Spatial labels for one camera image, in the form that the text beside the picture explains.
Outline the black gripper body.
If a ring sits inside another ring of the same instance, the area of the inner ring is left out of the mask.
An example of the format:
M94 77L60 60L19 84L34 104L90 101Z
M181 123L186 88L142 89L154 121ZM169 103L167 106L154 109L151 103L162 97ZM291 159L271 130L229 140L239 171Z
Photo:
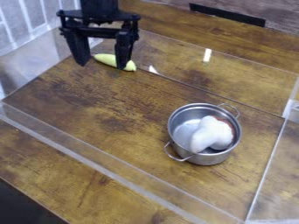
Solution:
M60 35L66 39L114 39L129 32L139 40L141 15L119 9L118 0L79 0L79 10L59 10Z

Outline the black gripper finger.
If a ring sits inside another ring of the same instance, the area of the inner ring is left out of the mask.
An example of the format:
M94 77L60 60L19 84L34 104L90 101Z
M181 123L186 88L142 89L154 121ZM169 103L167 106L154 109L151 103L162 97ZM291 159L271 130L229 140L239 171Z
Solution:
M91 58L88 38L71 29L64 29L62 32L68 43L72 57L76 63L84 67Z
M123 70L127 67L127 62L131 60L133 54L133 41L129 31L121 31L117 34L115 54L117 68Z

